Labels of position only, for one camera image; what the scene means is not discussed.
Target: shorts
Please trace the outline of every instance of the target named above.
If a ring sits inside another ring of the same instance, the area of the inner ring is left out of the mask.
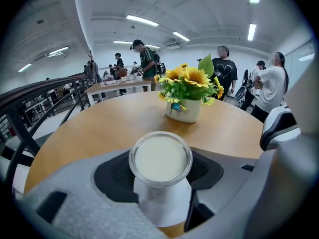
[[[144,77],[143,80],[152,81],[152,83],[151,83],[151,91],[155,91],[156,83],[155,83],[154,76]]]

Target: flower vase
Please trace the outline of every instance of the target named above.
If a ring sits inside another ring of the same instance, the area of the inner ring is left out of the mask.
[[[166,106],[166,115],[173,120],[179,120],[187,123],[196,122],[200,113],[201,99],[184,99],[182,101],[182,105],[186,107],[187,110],[184,111],[182,107],[179,107],[179,104],[172,104],[168,102]]]

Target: dark hair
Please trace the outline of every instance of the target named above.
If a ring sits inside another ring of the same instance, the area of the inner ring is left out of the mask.
[[[224,48],[227,51],[227,57],[229,57],[229,49],[224,45],[218,47],[218,49],[220,48]]]
[[[265,62],[262,61],[262,60],[259,60],[256,66],[263,66],[263,70],[266,69],[266,67],[265,67]]]
[[[138,46],[139,44],[144,46],[144,43],[141,40],[138,40],[138,39],[134,40],[133,44],[130,46],[130,50],[132,50],[134,46]]]
[[[279,55],[280,57],[280,64],[281,64],[281,67],[285,70],[285,92],[284,94],[287,92],[287,89],[288,89],[288,84],[289,84],[289,76],[288,76],[288,73],[285,69],[285,56],[283,55],[283,53],[279,52],[279,51],[276,51],[276,53]]]

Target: cap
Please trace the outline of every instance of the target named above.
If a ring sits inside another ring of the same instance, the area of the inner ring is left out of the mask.
[[[144,43],[141,40],[134,40],[133,44],[130,47],[130,50],[132,50],[134,48],[134,46],[137,46],[139,44],[144,45]]]

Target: green shirt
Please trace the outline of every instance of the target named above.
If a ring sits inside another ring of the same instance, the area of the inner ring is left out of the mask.
[[[141,67],[143,69],[147,67],[150,60],[153,60],[155,62],[154,52],[148,47],[144,47],[144,50],[140,53],[140,58],[141,58]],[[144,73],[143,78],[152,77],[152,76],[155,76],[155,74],[156,74],[155,65],[153,65],[150,69],[148,69]]]

